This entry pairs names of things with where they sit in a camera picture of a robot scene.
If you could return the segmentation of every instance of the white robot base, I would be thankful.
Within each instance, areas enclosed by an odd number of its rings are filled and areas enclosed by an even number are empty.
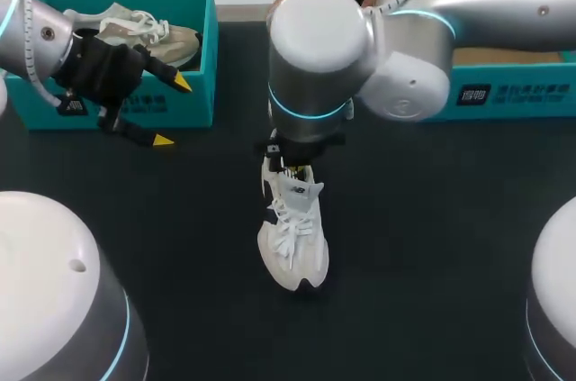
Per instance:
[[[535,246],[526,300],[526,365],[534,381],[576,380],[576,198]]]
[[[140,318],[92,233],[62,204],[0,193],[0,379],[143,381]]]

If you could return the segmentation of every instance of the shoelace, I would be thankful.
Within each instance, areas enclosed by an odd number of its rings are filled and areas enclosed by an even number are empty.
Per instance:
[[[312,235],[314,215],[296,212],[288,208],[281,199],[275,199],[272,202],[272,208],[281,223],[279,237],[273,249],[280,256],[289,259],[290,270],[292,270],[296,243],[299,237]]]
[[[139,17],[138,28],[134,32],[129,32],[130,36],[151,35],[150,44],[155,45],[159,41],[164,40],[170,33],[170,26],[168,21],[156,20],[154,16],[148,12],[135,10],[132,16]]]

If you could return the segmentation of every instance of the teal box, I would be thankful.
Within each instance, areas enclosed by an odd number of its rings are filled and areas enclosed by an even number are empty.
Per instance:
[[[576,62],[455,66],[448,103],[430,122],[576,116]]]
[[[193,128],[212,125],[218,61],[218,19],[214,0],[40,0],[64,12],[74,9],[99,14],[112,3],[151,13],[173,25],[189,27],[203,34],[199,71],[183,76],[193,92],[182,94],[144,72],[139,88],[126,100],[122,115],[148,128]],[[98,106],[85,103],[86,116],[61,116],[45,103],[33,87],[15,76],[6,78],[8,95],[24,125],[30,130],[96,129]],[[45,87],[54,95],[64,92],[53,80]]]

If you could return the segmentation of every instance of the shoe tongue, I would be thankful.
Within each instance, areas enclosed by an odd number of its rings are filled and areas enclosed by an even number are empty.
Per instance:
[[[312,185],[305,181],[280,174],[278,189],[286,206],[301,213],[307,213],[312,203],[324,188],[324,183]]]

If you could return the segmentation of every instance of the screw hole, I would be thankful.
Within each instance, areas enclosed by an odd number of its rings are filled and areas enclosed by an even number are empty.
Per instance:
[[[68,264],[70,268],[77,273],[84,273],[86,271],[86,265],[80,259],[72,259]]]

